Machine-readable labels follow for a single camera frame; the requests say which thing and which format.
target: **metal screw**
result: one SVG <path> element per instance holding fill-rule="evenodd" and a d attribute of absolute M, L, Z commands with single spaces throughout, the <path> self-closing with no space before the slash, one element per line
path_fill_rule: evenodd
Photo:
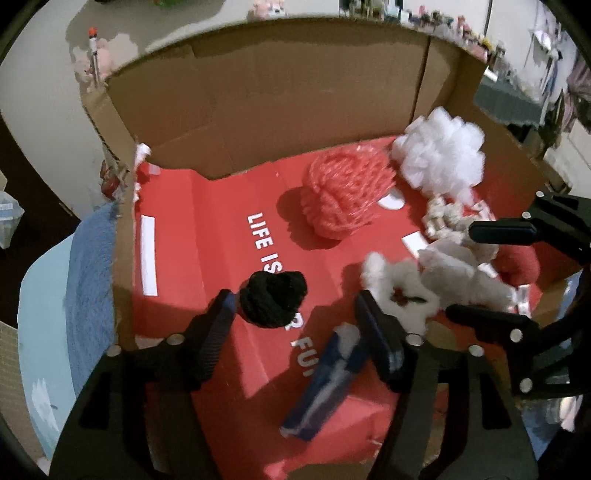
<path fill-rule="evenodd" d="M 470 345 L 468 347 L 468 351 L 470 352 L 470 355 L 472 355 L 472 356 L 483 356 L 484 355 L 484 349 L 480 345 Z"/>
<path fill-rule="evenodd" d="M 417 335 L 416 333 L 410 333 L 409 335 L 407 335 L 406 341 L 409 345 L 412 346 L 421 346 L 423 344 L 422 337 L 420 335 Z"/>
<path fill-rule="evenodd" d="M 117 356 L 121 353 L 121 347 L 119 345 L 111 345 L 107 349 L 107 356 Z"/>
<path fill-rule="evenodd" d="M 166 339 L 166 343 L 169 345 L 180 345 L 184 342 L 184 335 L 182 333 L 173 333 Z"/>
<path fill-rule="evenodd" d="M 514 328 L 513 330 L 511 330 L 511 333 L 509 334 L 509 338 L 511 339 L 511 342 L 519 343 L 520 341 L 523 340 L 523 332 L 521 330 L 519 330 L 518 328 Z"/>
<path fill-rule="evenodd" d="M 523 393 L 529 393 L 534 386 L 534 383 L 531 381 L 531 378 L 524 378 L 521 382 L 519 382 L 519 389 Z"/>

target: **blue blanket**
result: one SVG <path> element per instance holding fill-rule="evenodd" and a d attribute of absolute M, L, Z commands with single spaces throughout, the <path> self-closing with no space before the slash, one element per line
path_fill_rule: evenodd
<path fill-rule="evenodd" d="M 117 211 L 116 203 L 102 206 L 82 221 L 72 240 L 64 309 L 76 396 L 115 341 L 111 265 Z"/>

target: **light blue fabric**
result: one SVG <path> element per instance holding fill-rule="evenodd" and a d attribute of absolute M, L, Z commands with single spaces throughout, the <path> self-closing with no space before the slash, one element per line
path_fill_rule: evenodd
<path fill-rule="evenodd" d="M 64 314 L 71 245 L 72 236 L 33 263 L 22 280 L 18 305 L 22 386 L 33 429 L 50 459 L 76 401 Z"/>
<path fill-rule="evenodd" d="M 102 206 L 76 229 L 64 307 L 76 396 L 115 341 L 111 265 L 118 206 Z"/>

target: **red plush toy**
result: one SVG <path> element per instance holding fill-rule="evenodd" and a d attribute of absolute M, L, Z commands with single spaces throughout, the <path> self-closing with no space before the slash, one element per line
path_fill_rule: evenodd
<path fill-rule="evenodd" d="M 533 247 L 499 245 L 499 253 L 492 265 L 501 280 L 514 287 L 533 284 L 540 276 L 540 262 Z"/>

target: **black yarn ball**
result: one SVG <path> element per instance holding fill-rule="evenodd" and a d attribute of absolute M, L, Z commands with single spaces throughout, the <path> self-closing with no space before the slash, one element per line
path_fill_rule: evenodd
<path fill-rule="evenodd" d="M 246 320 L 262 328 L 289 325 L 308 293 L 301 272 L 254 272 L 240 290 Z"/>

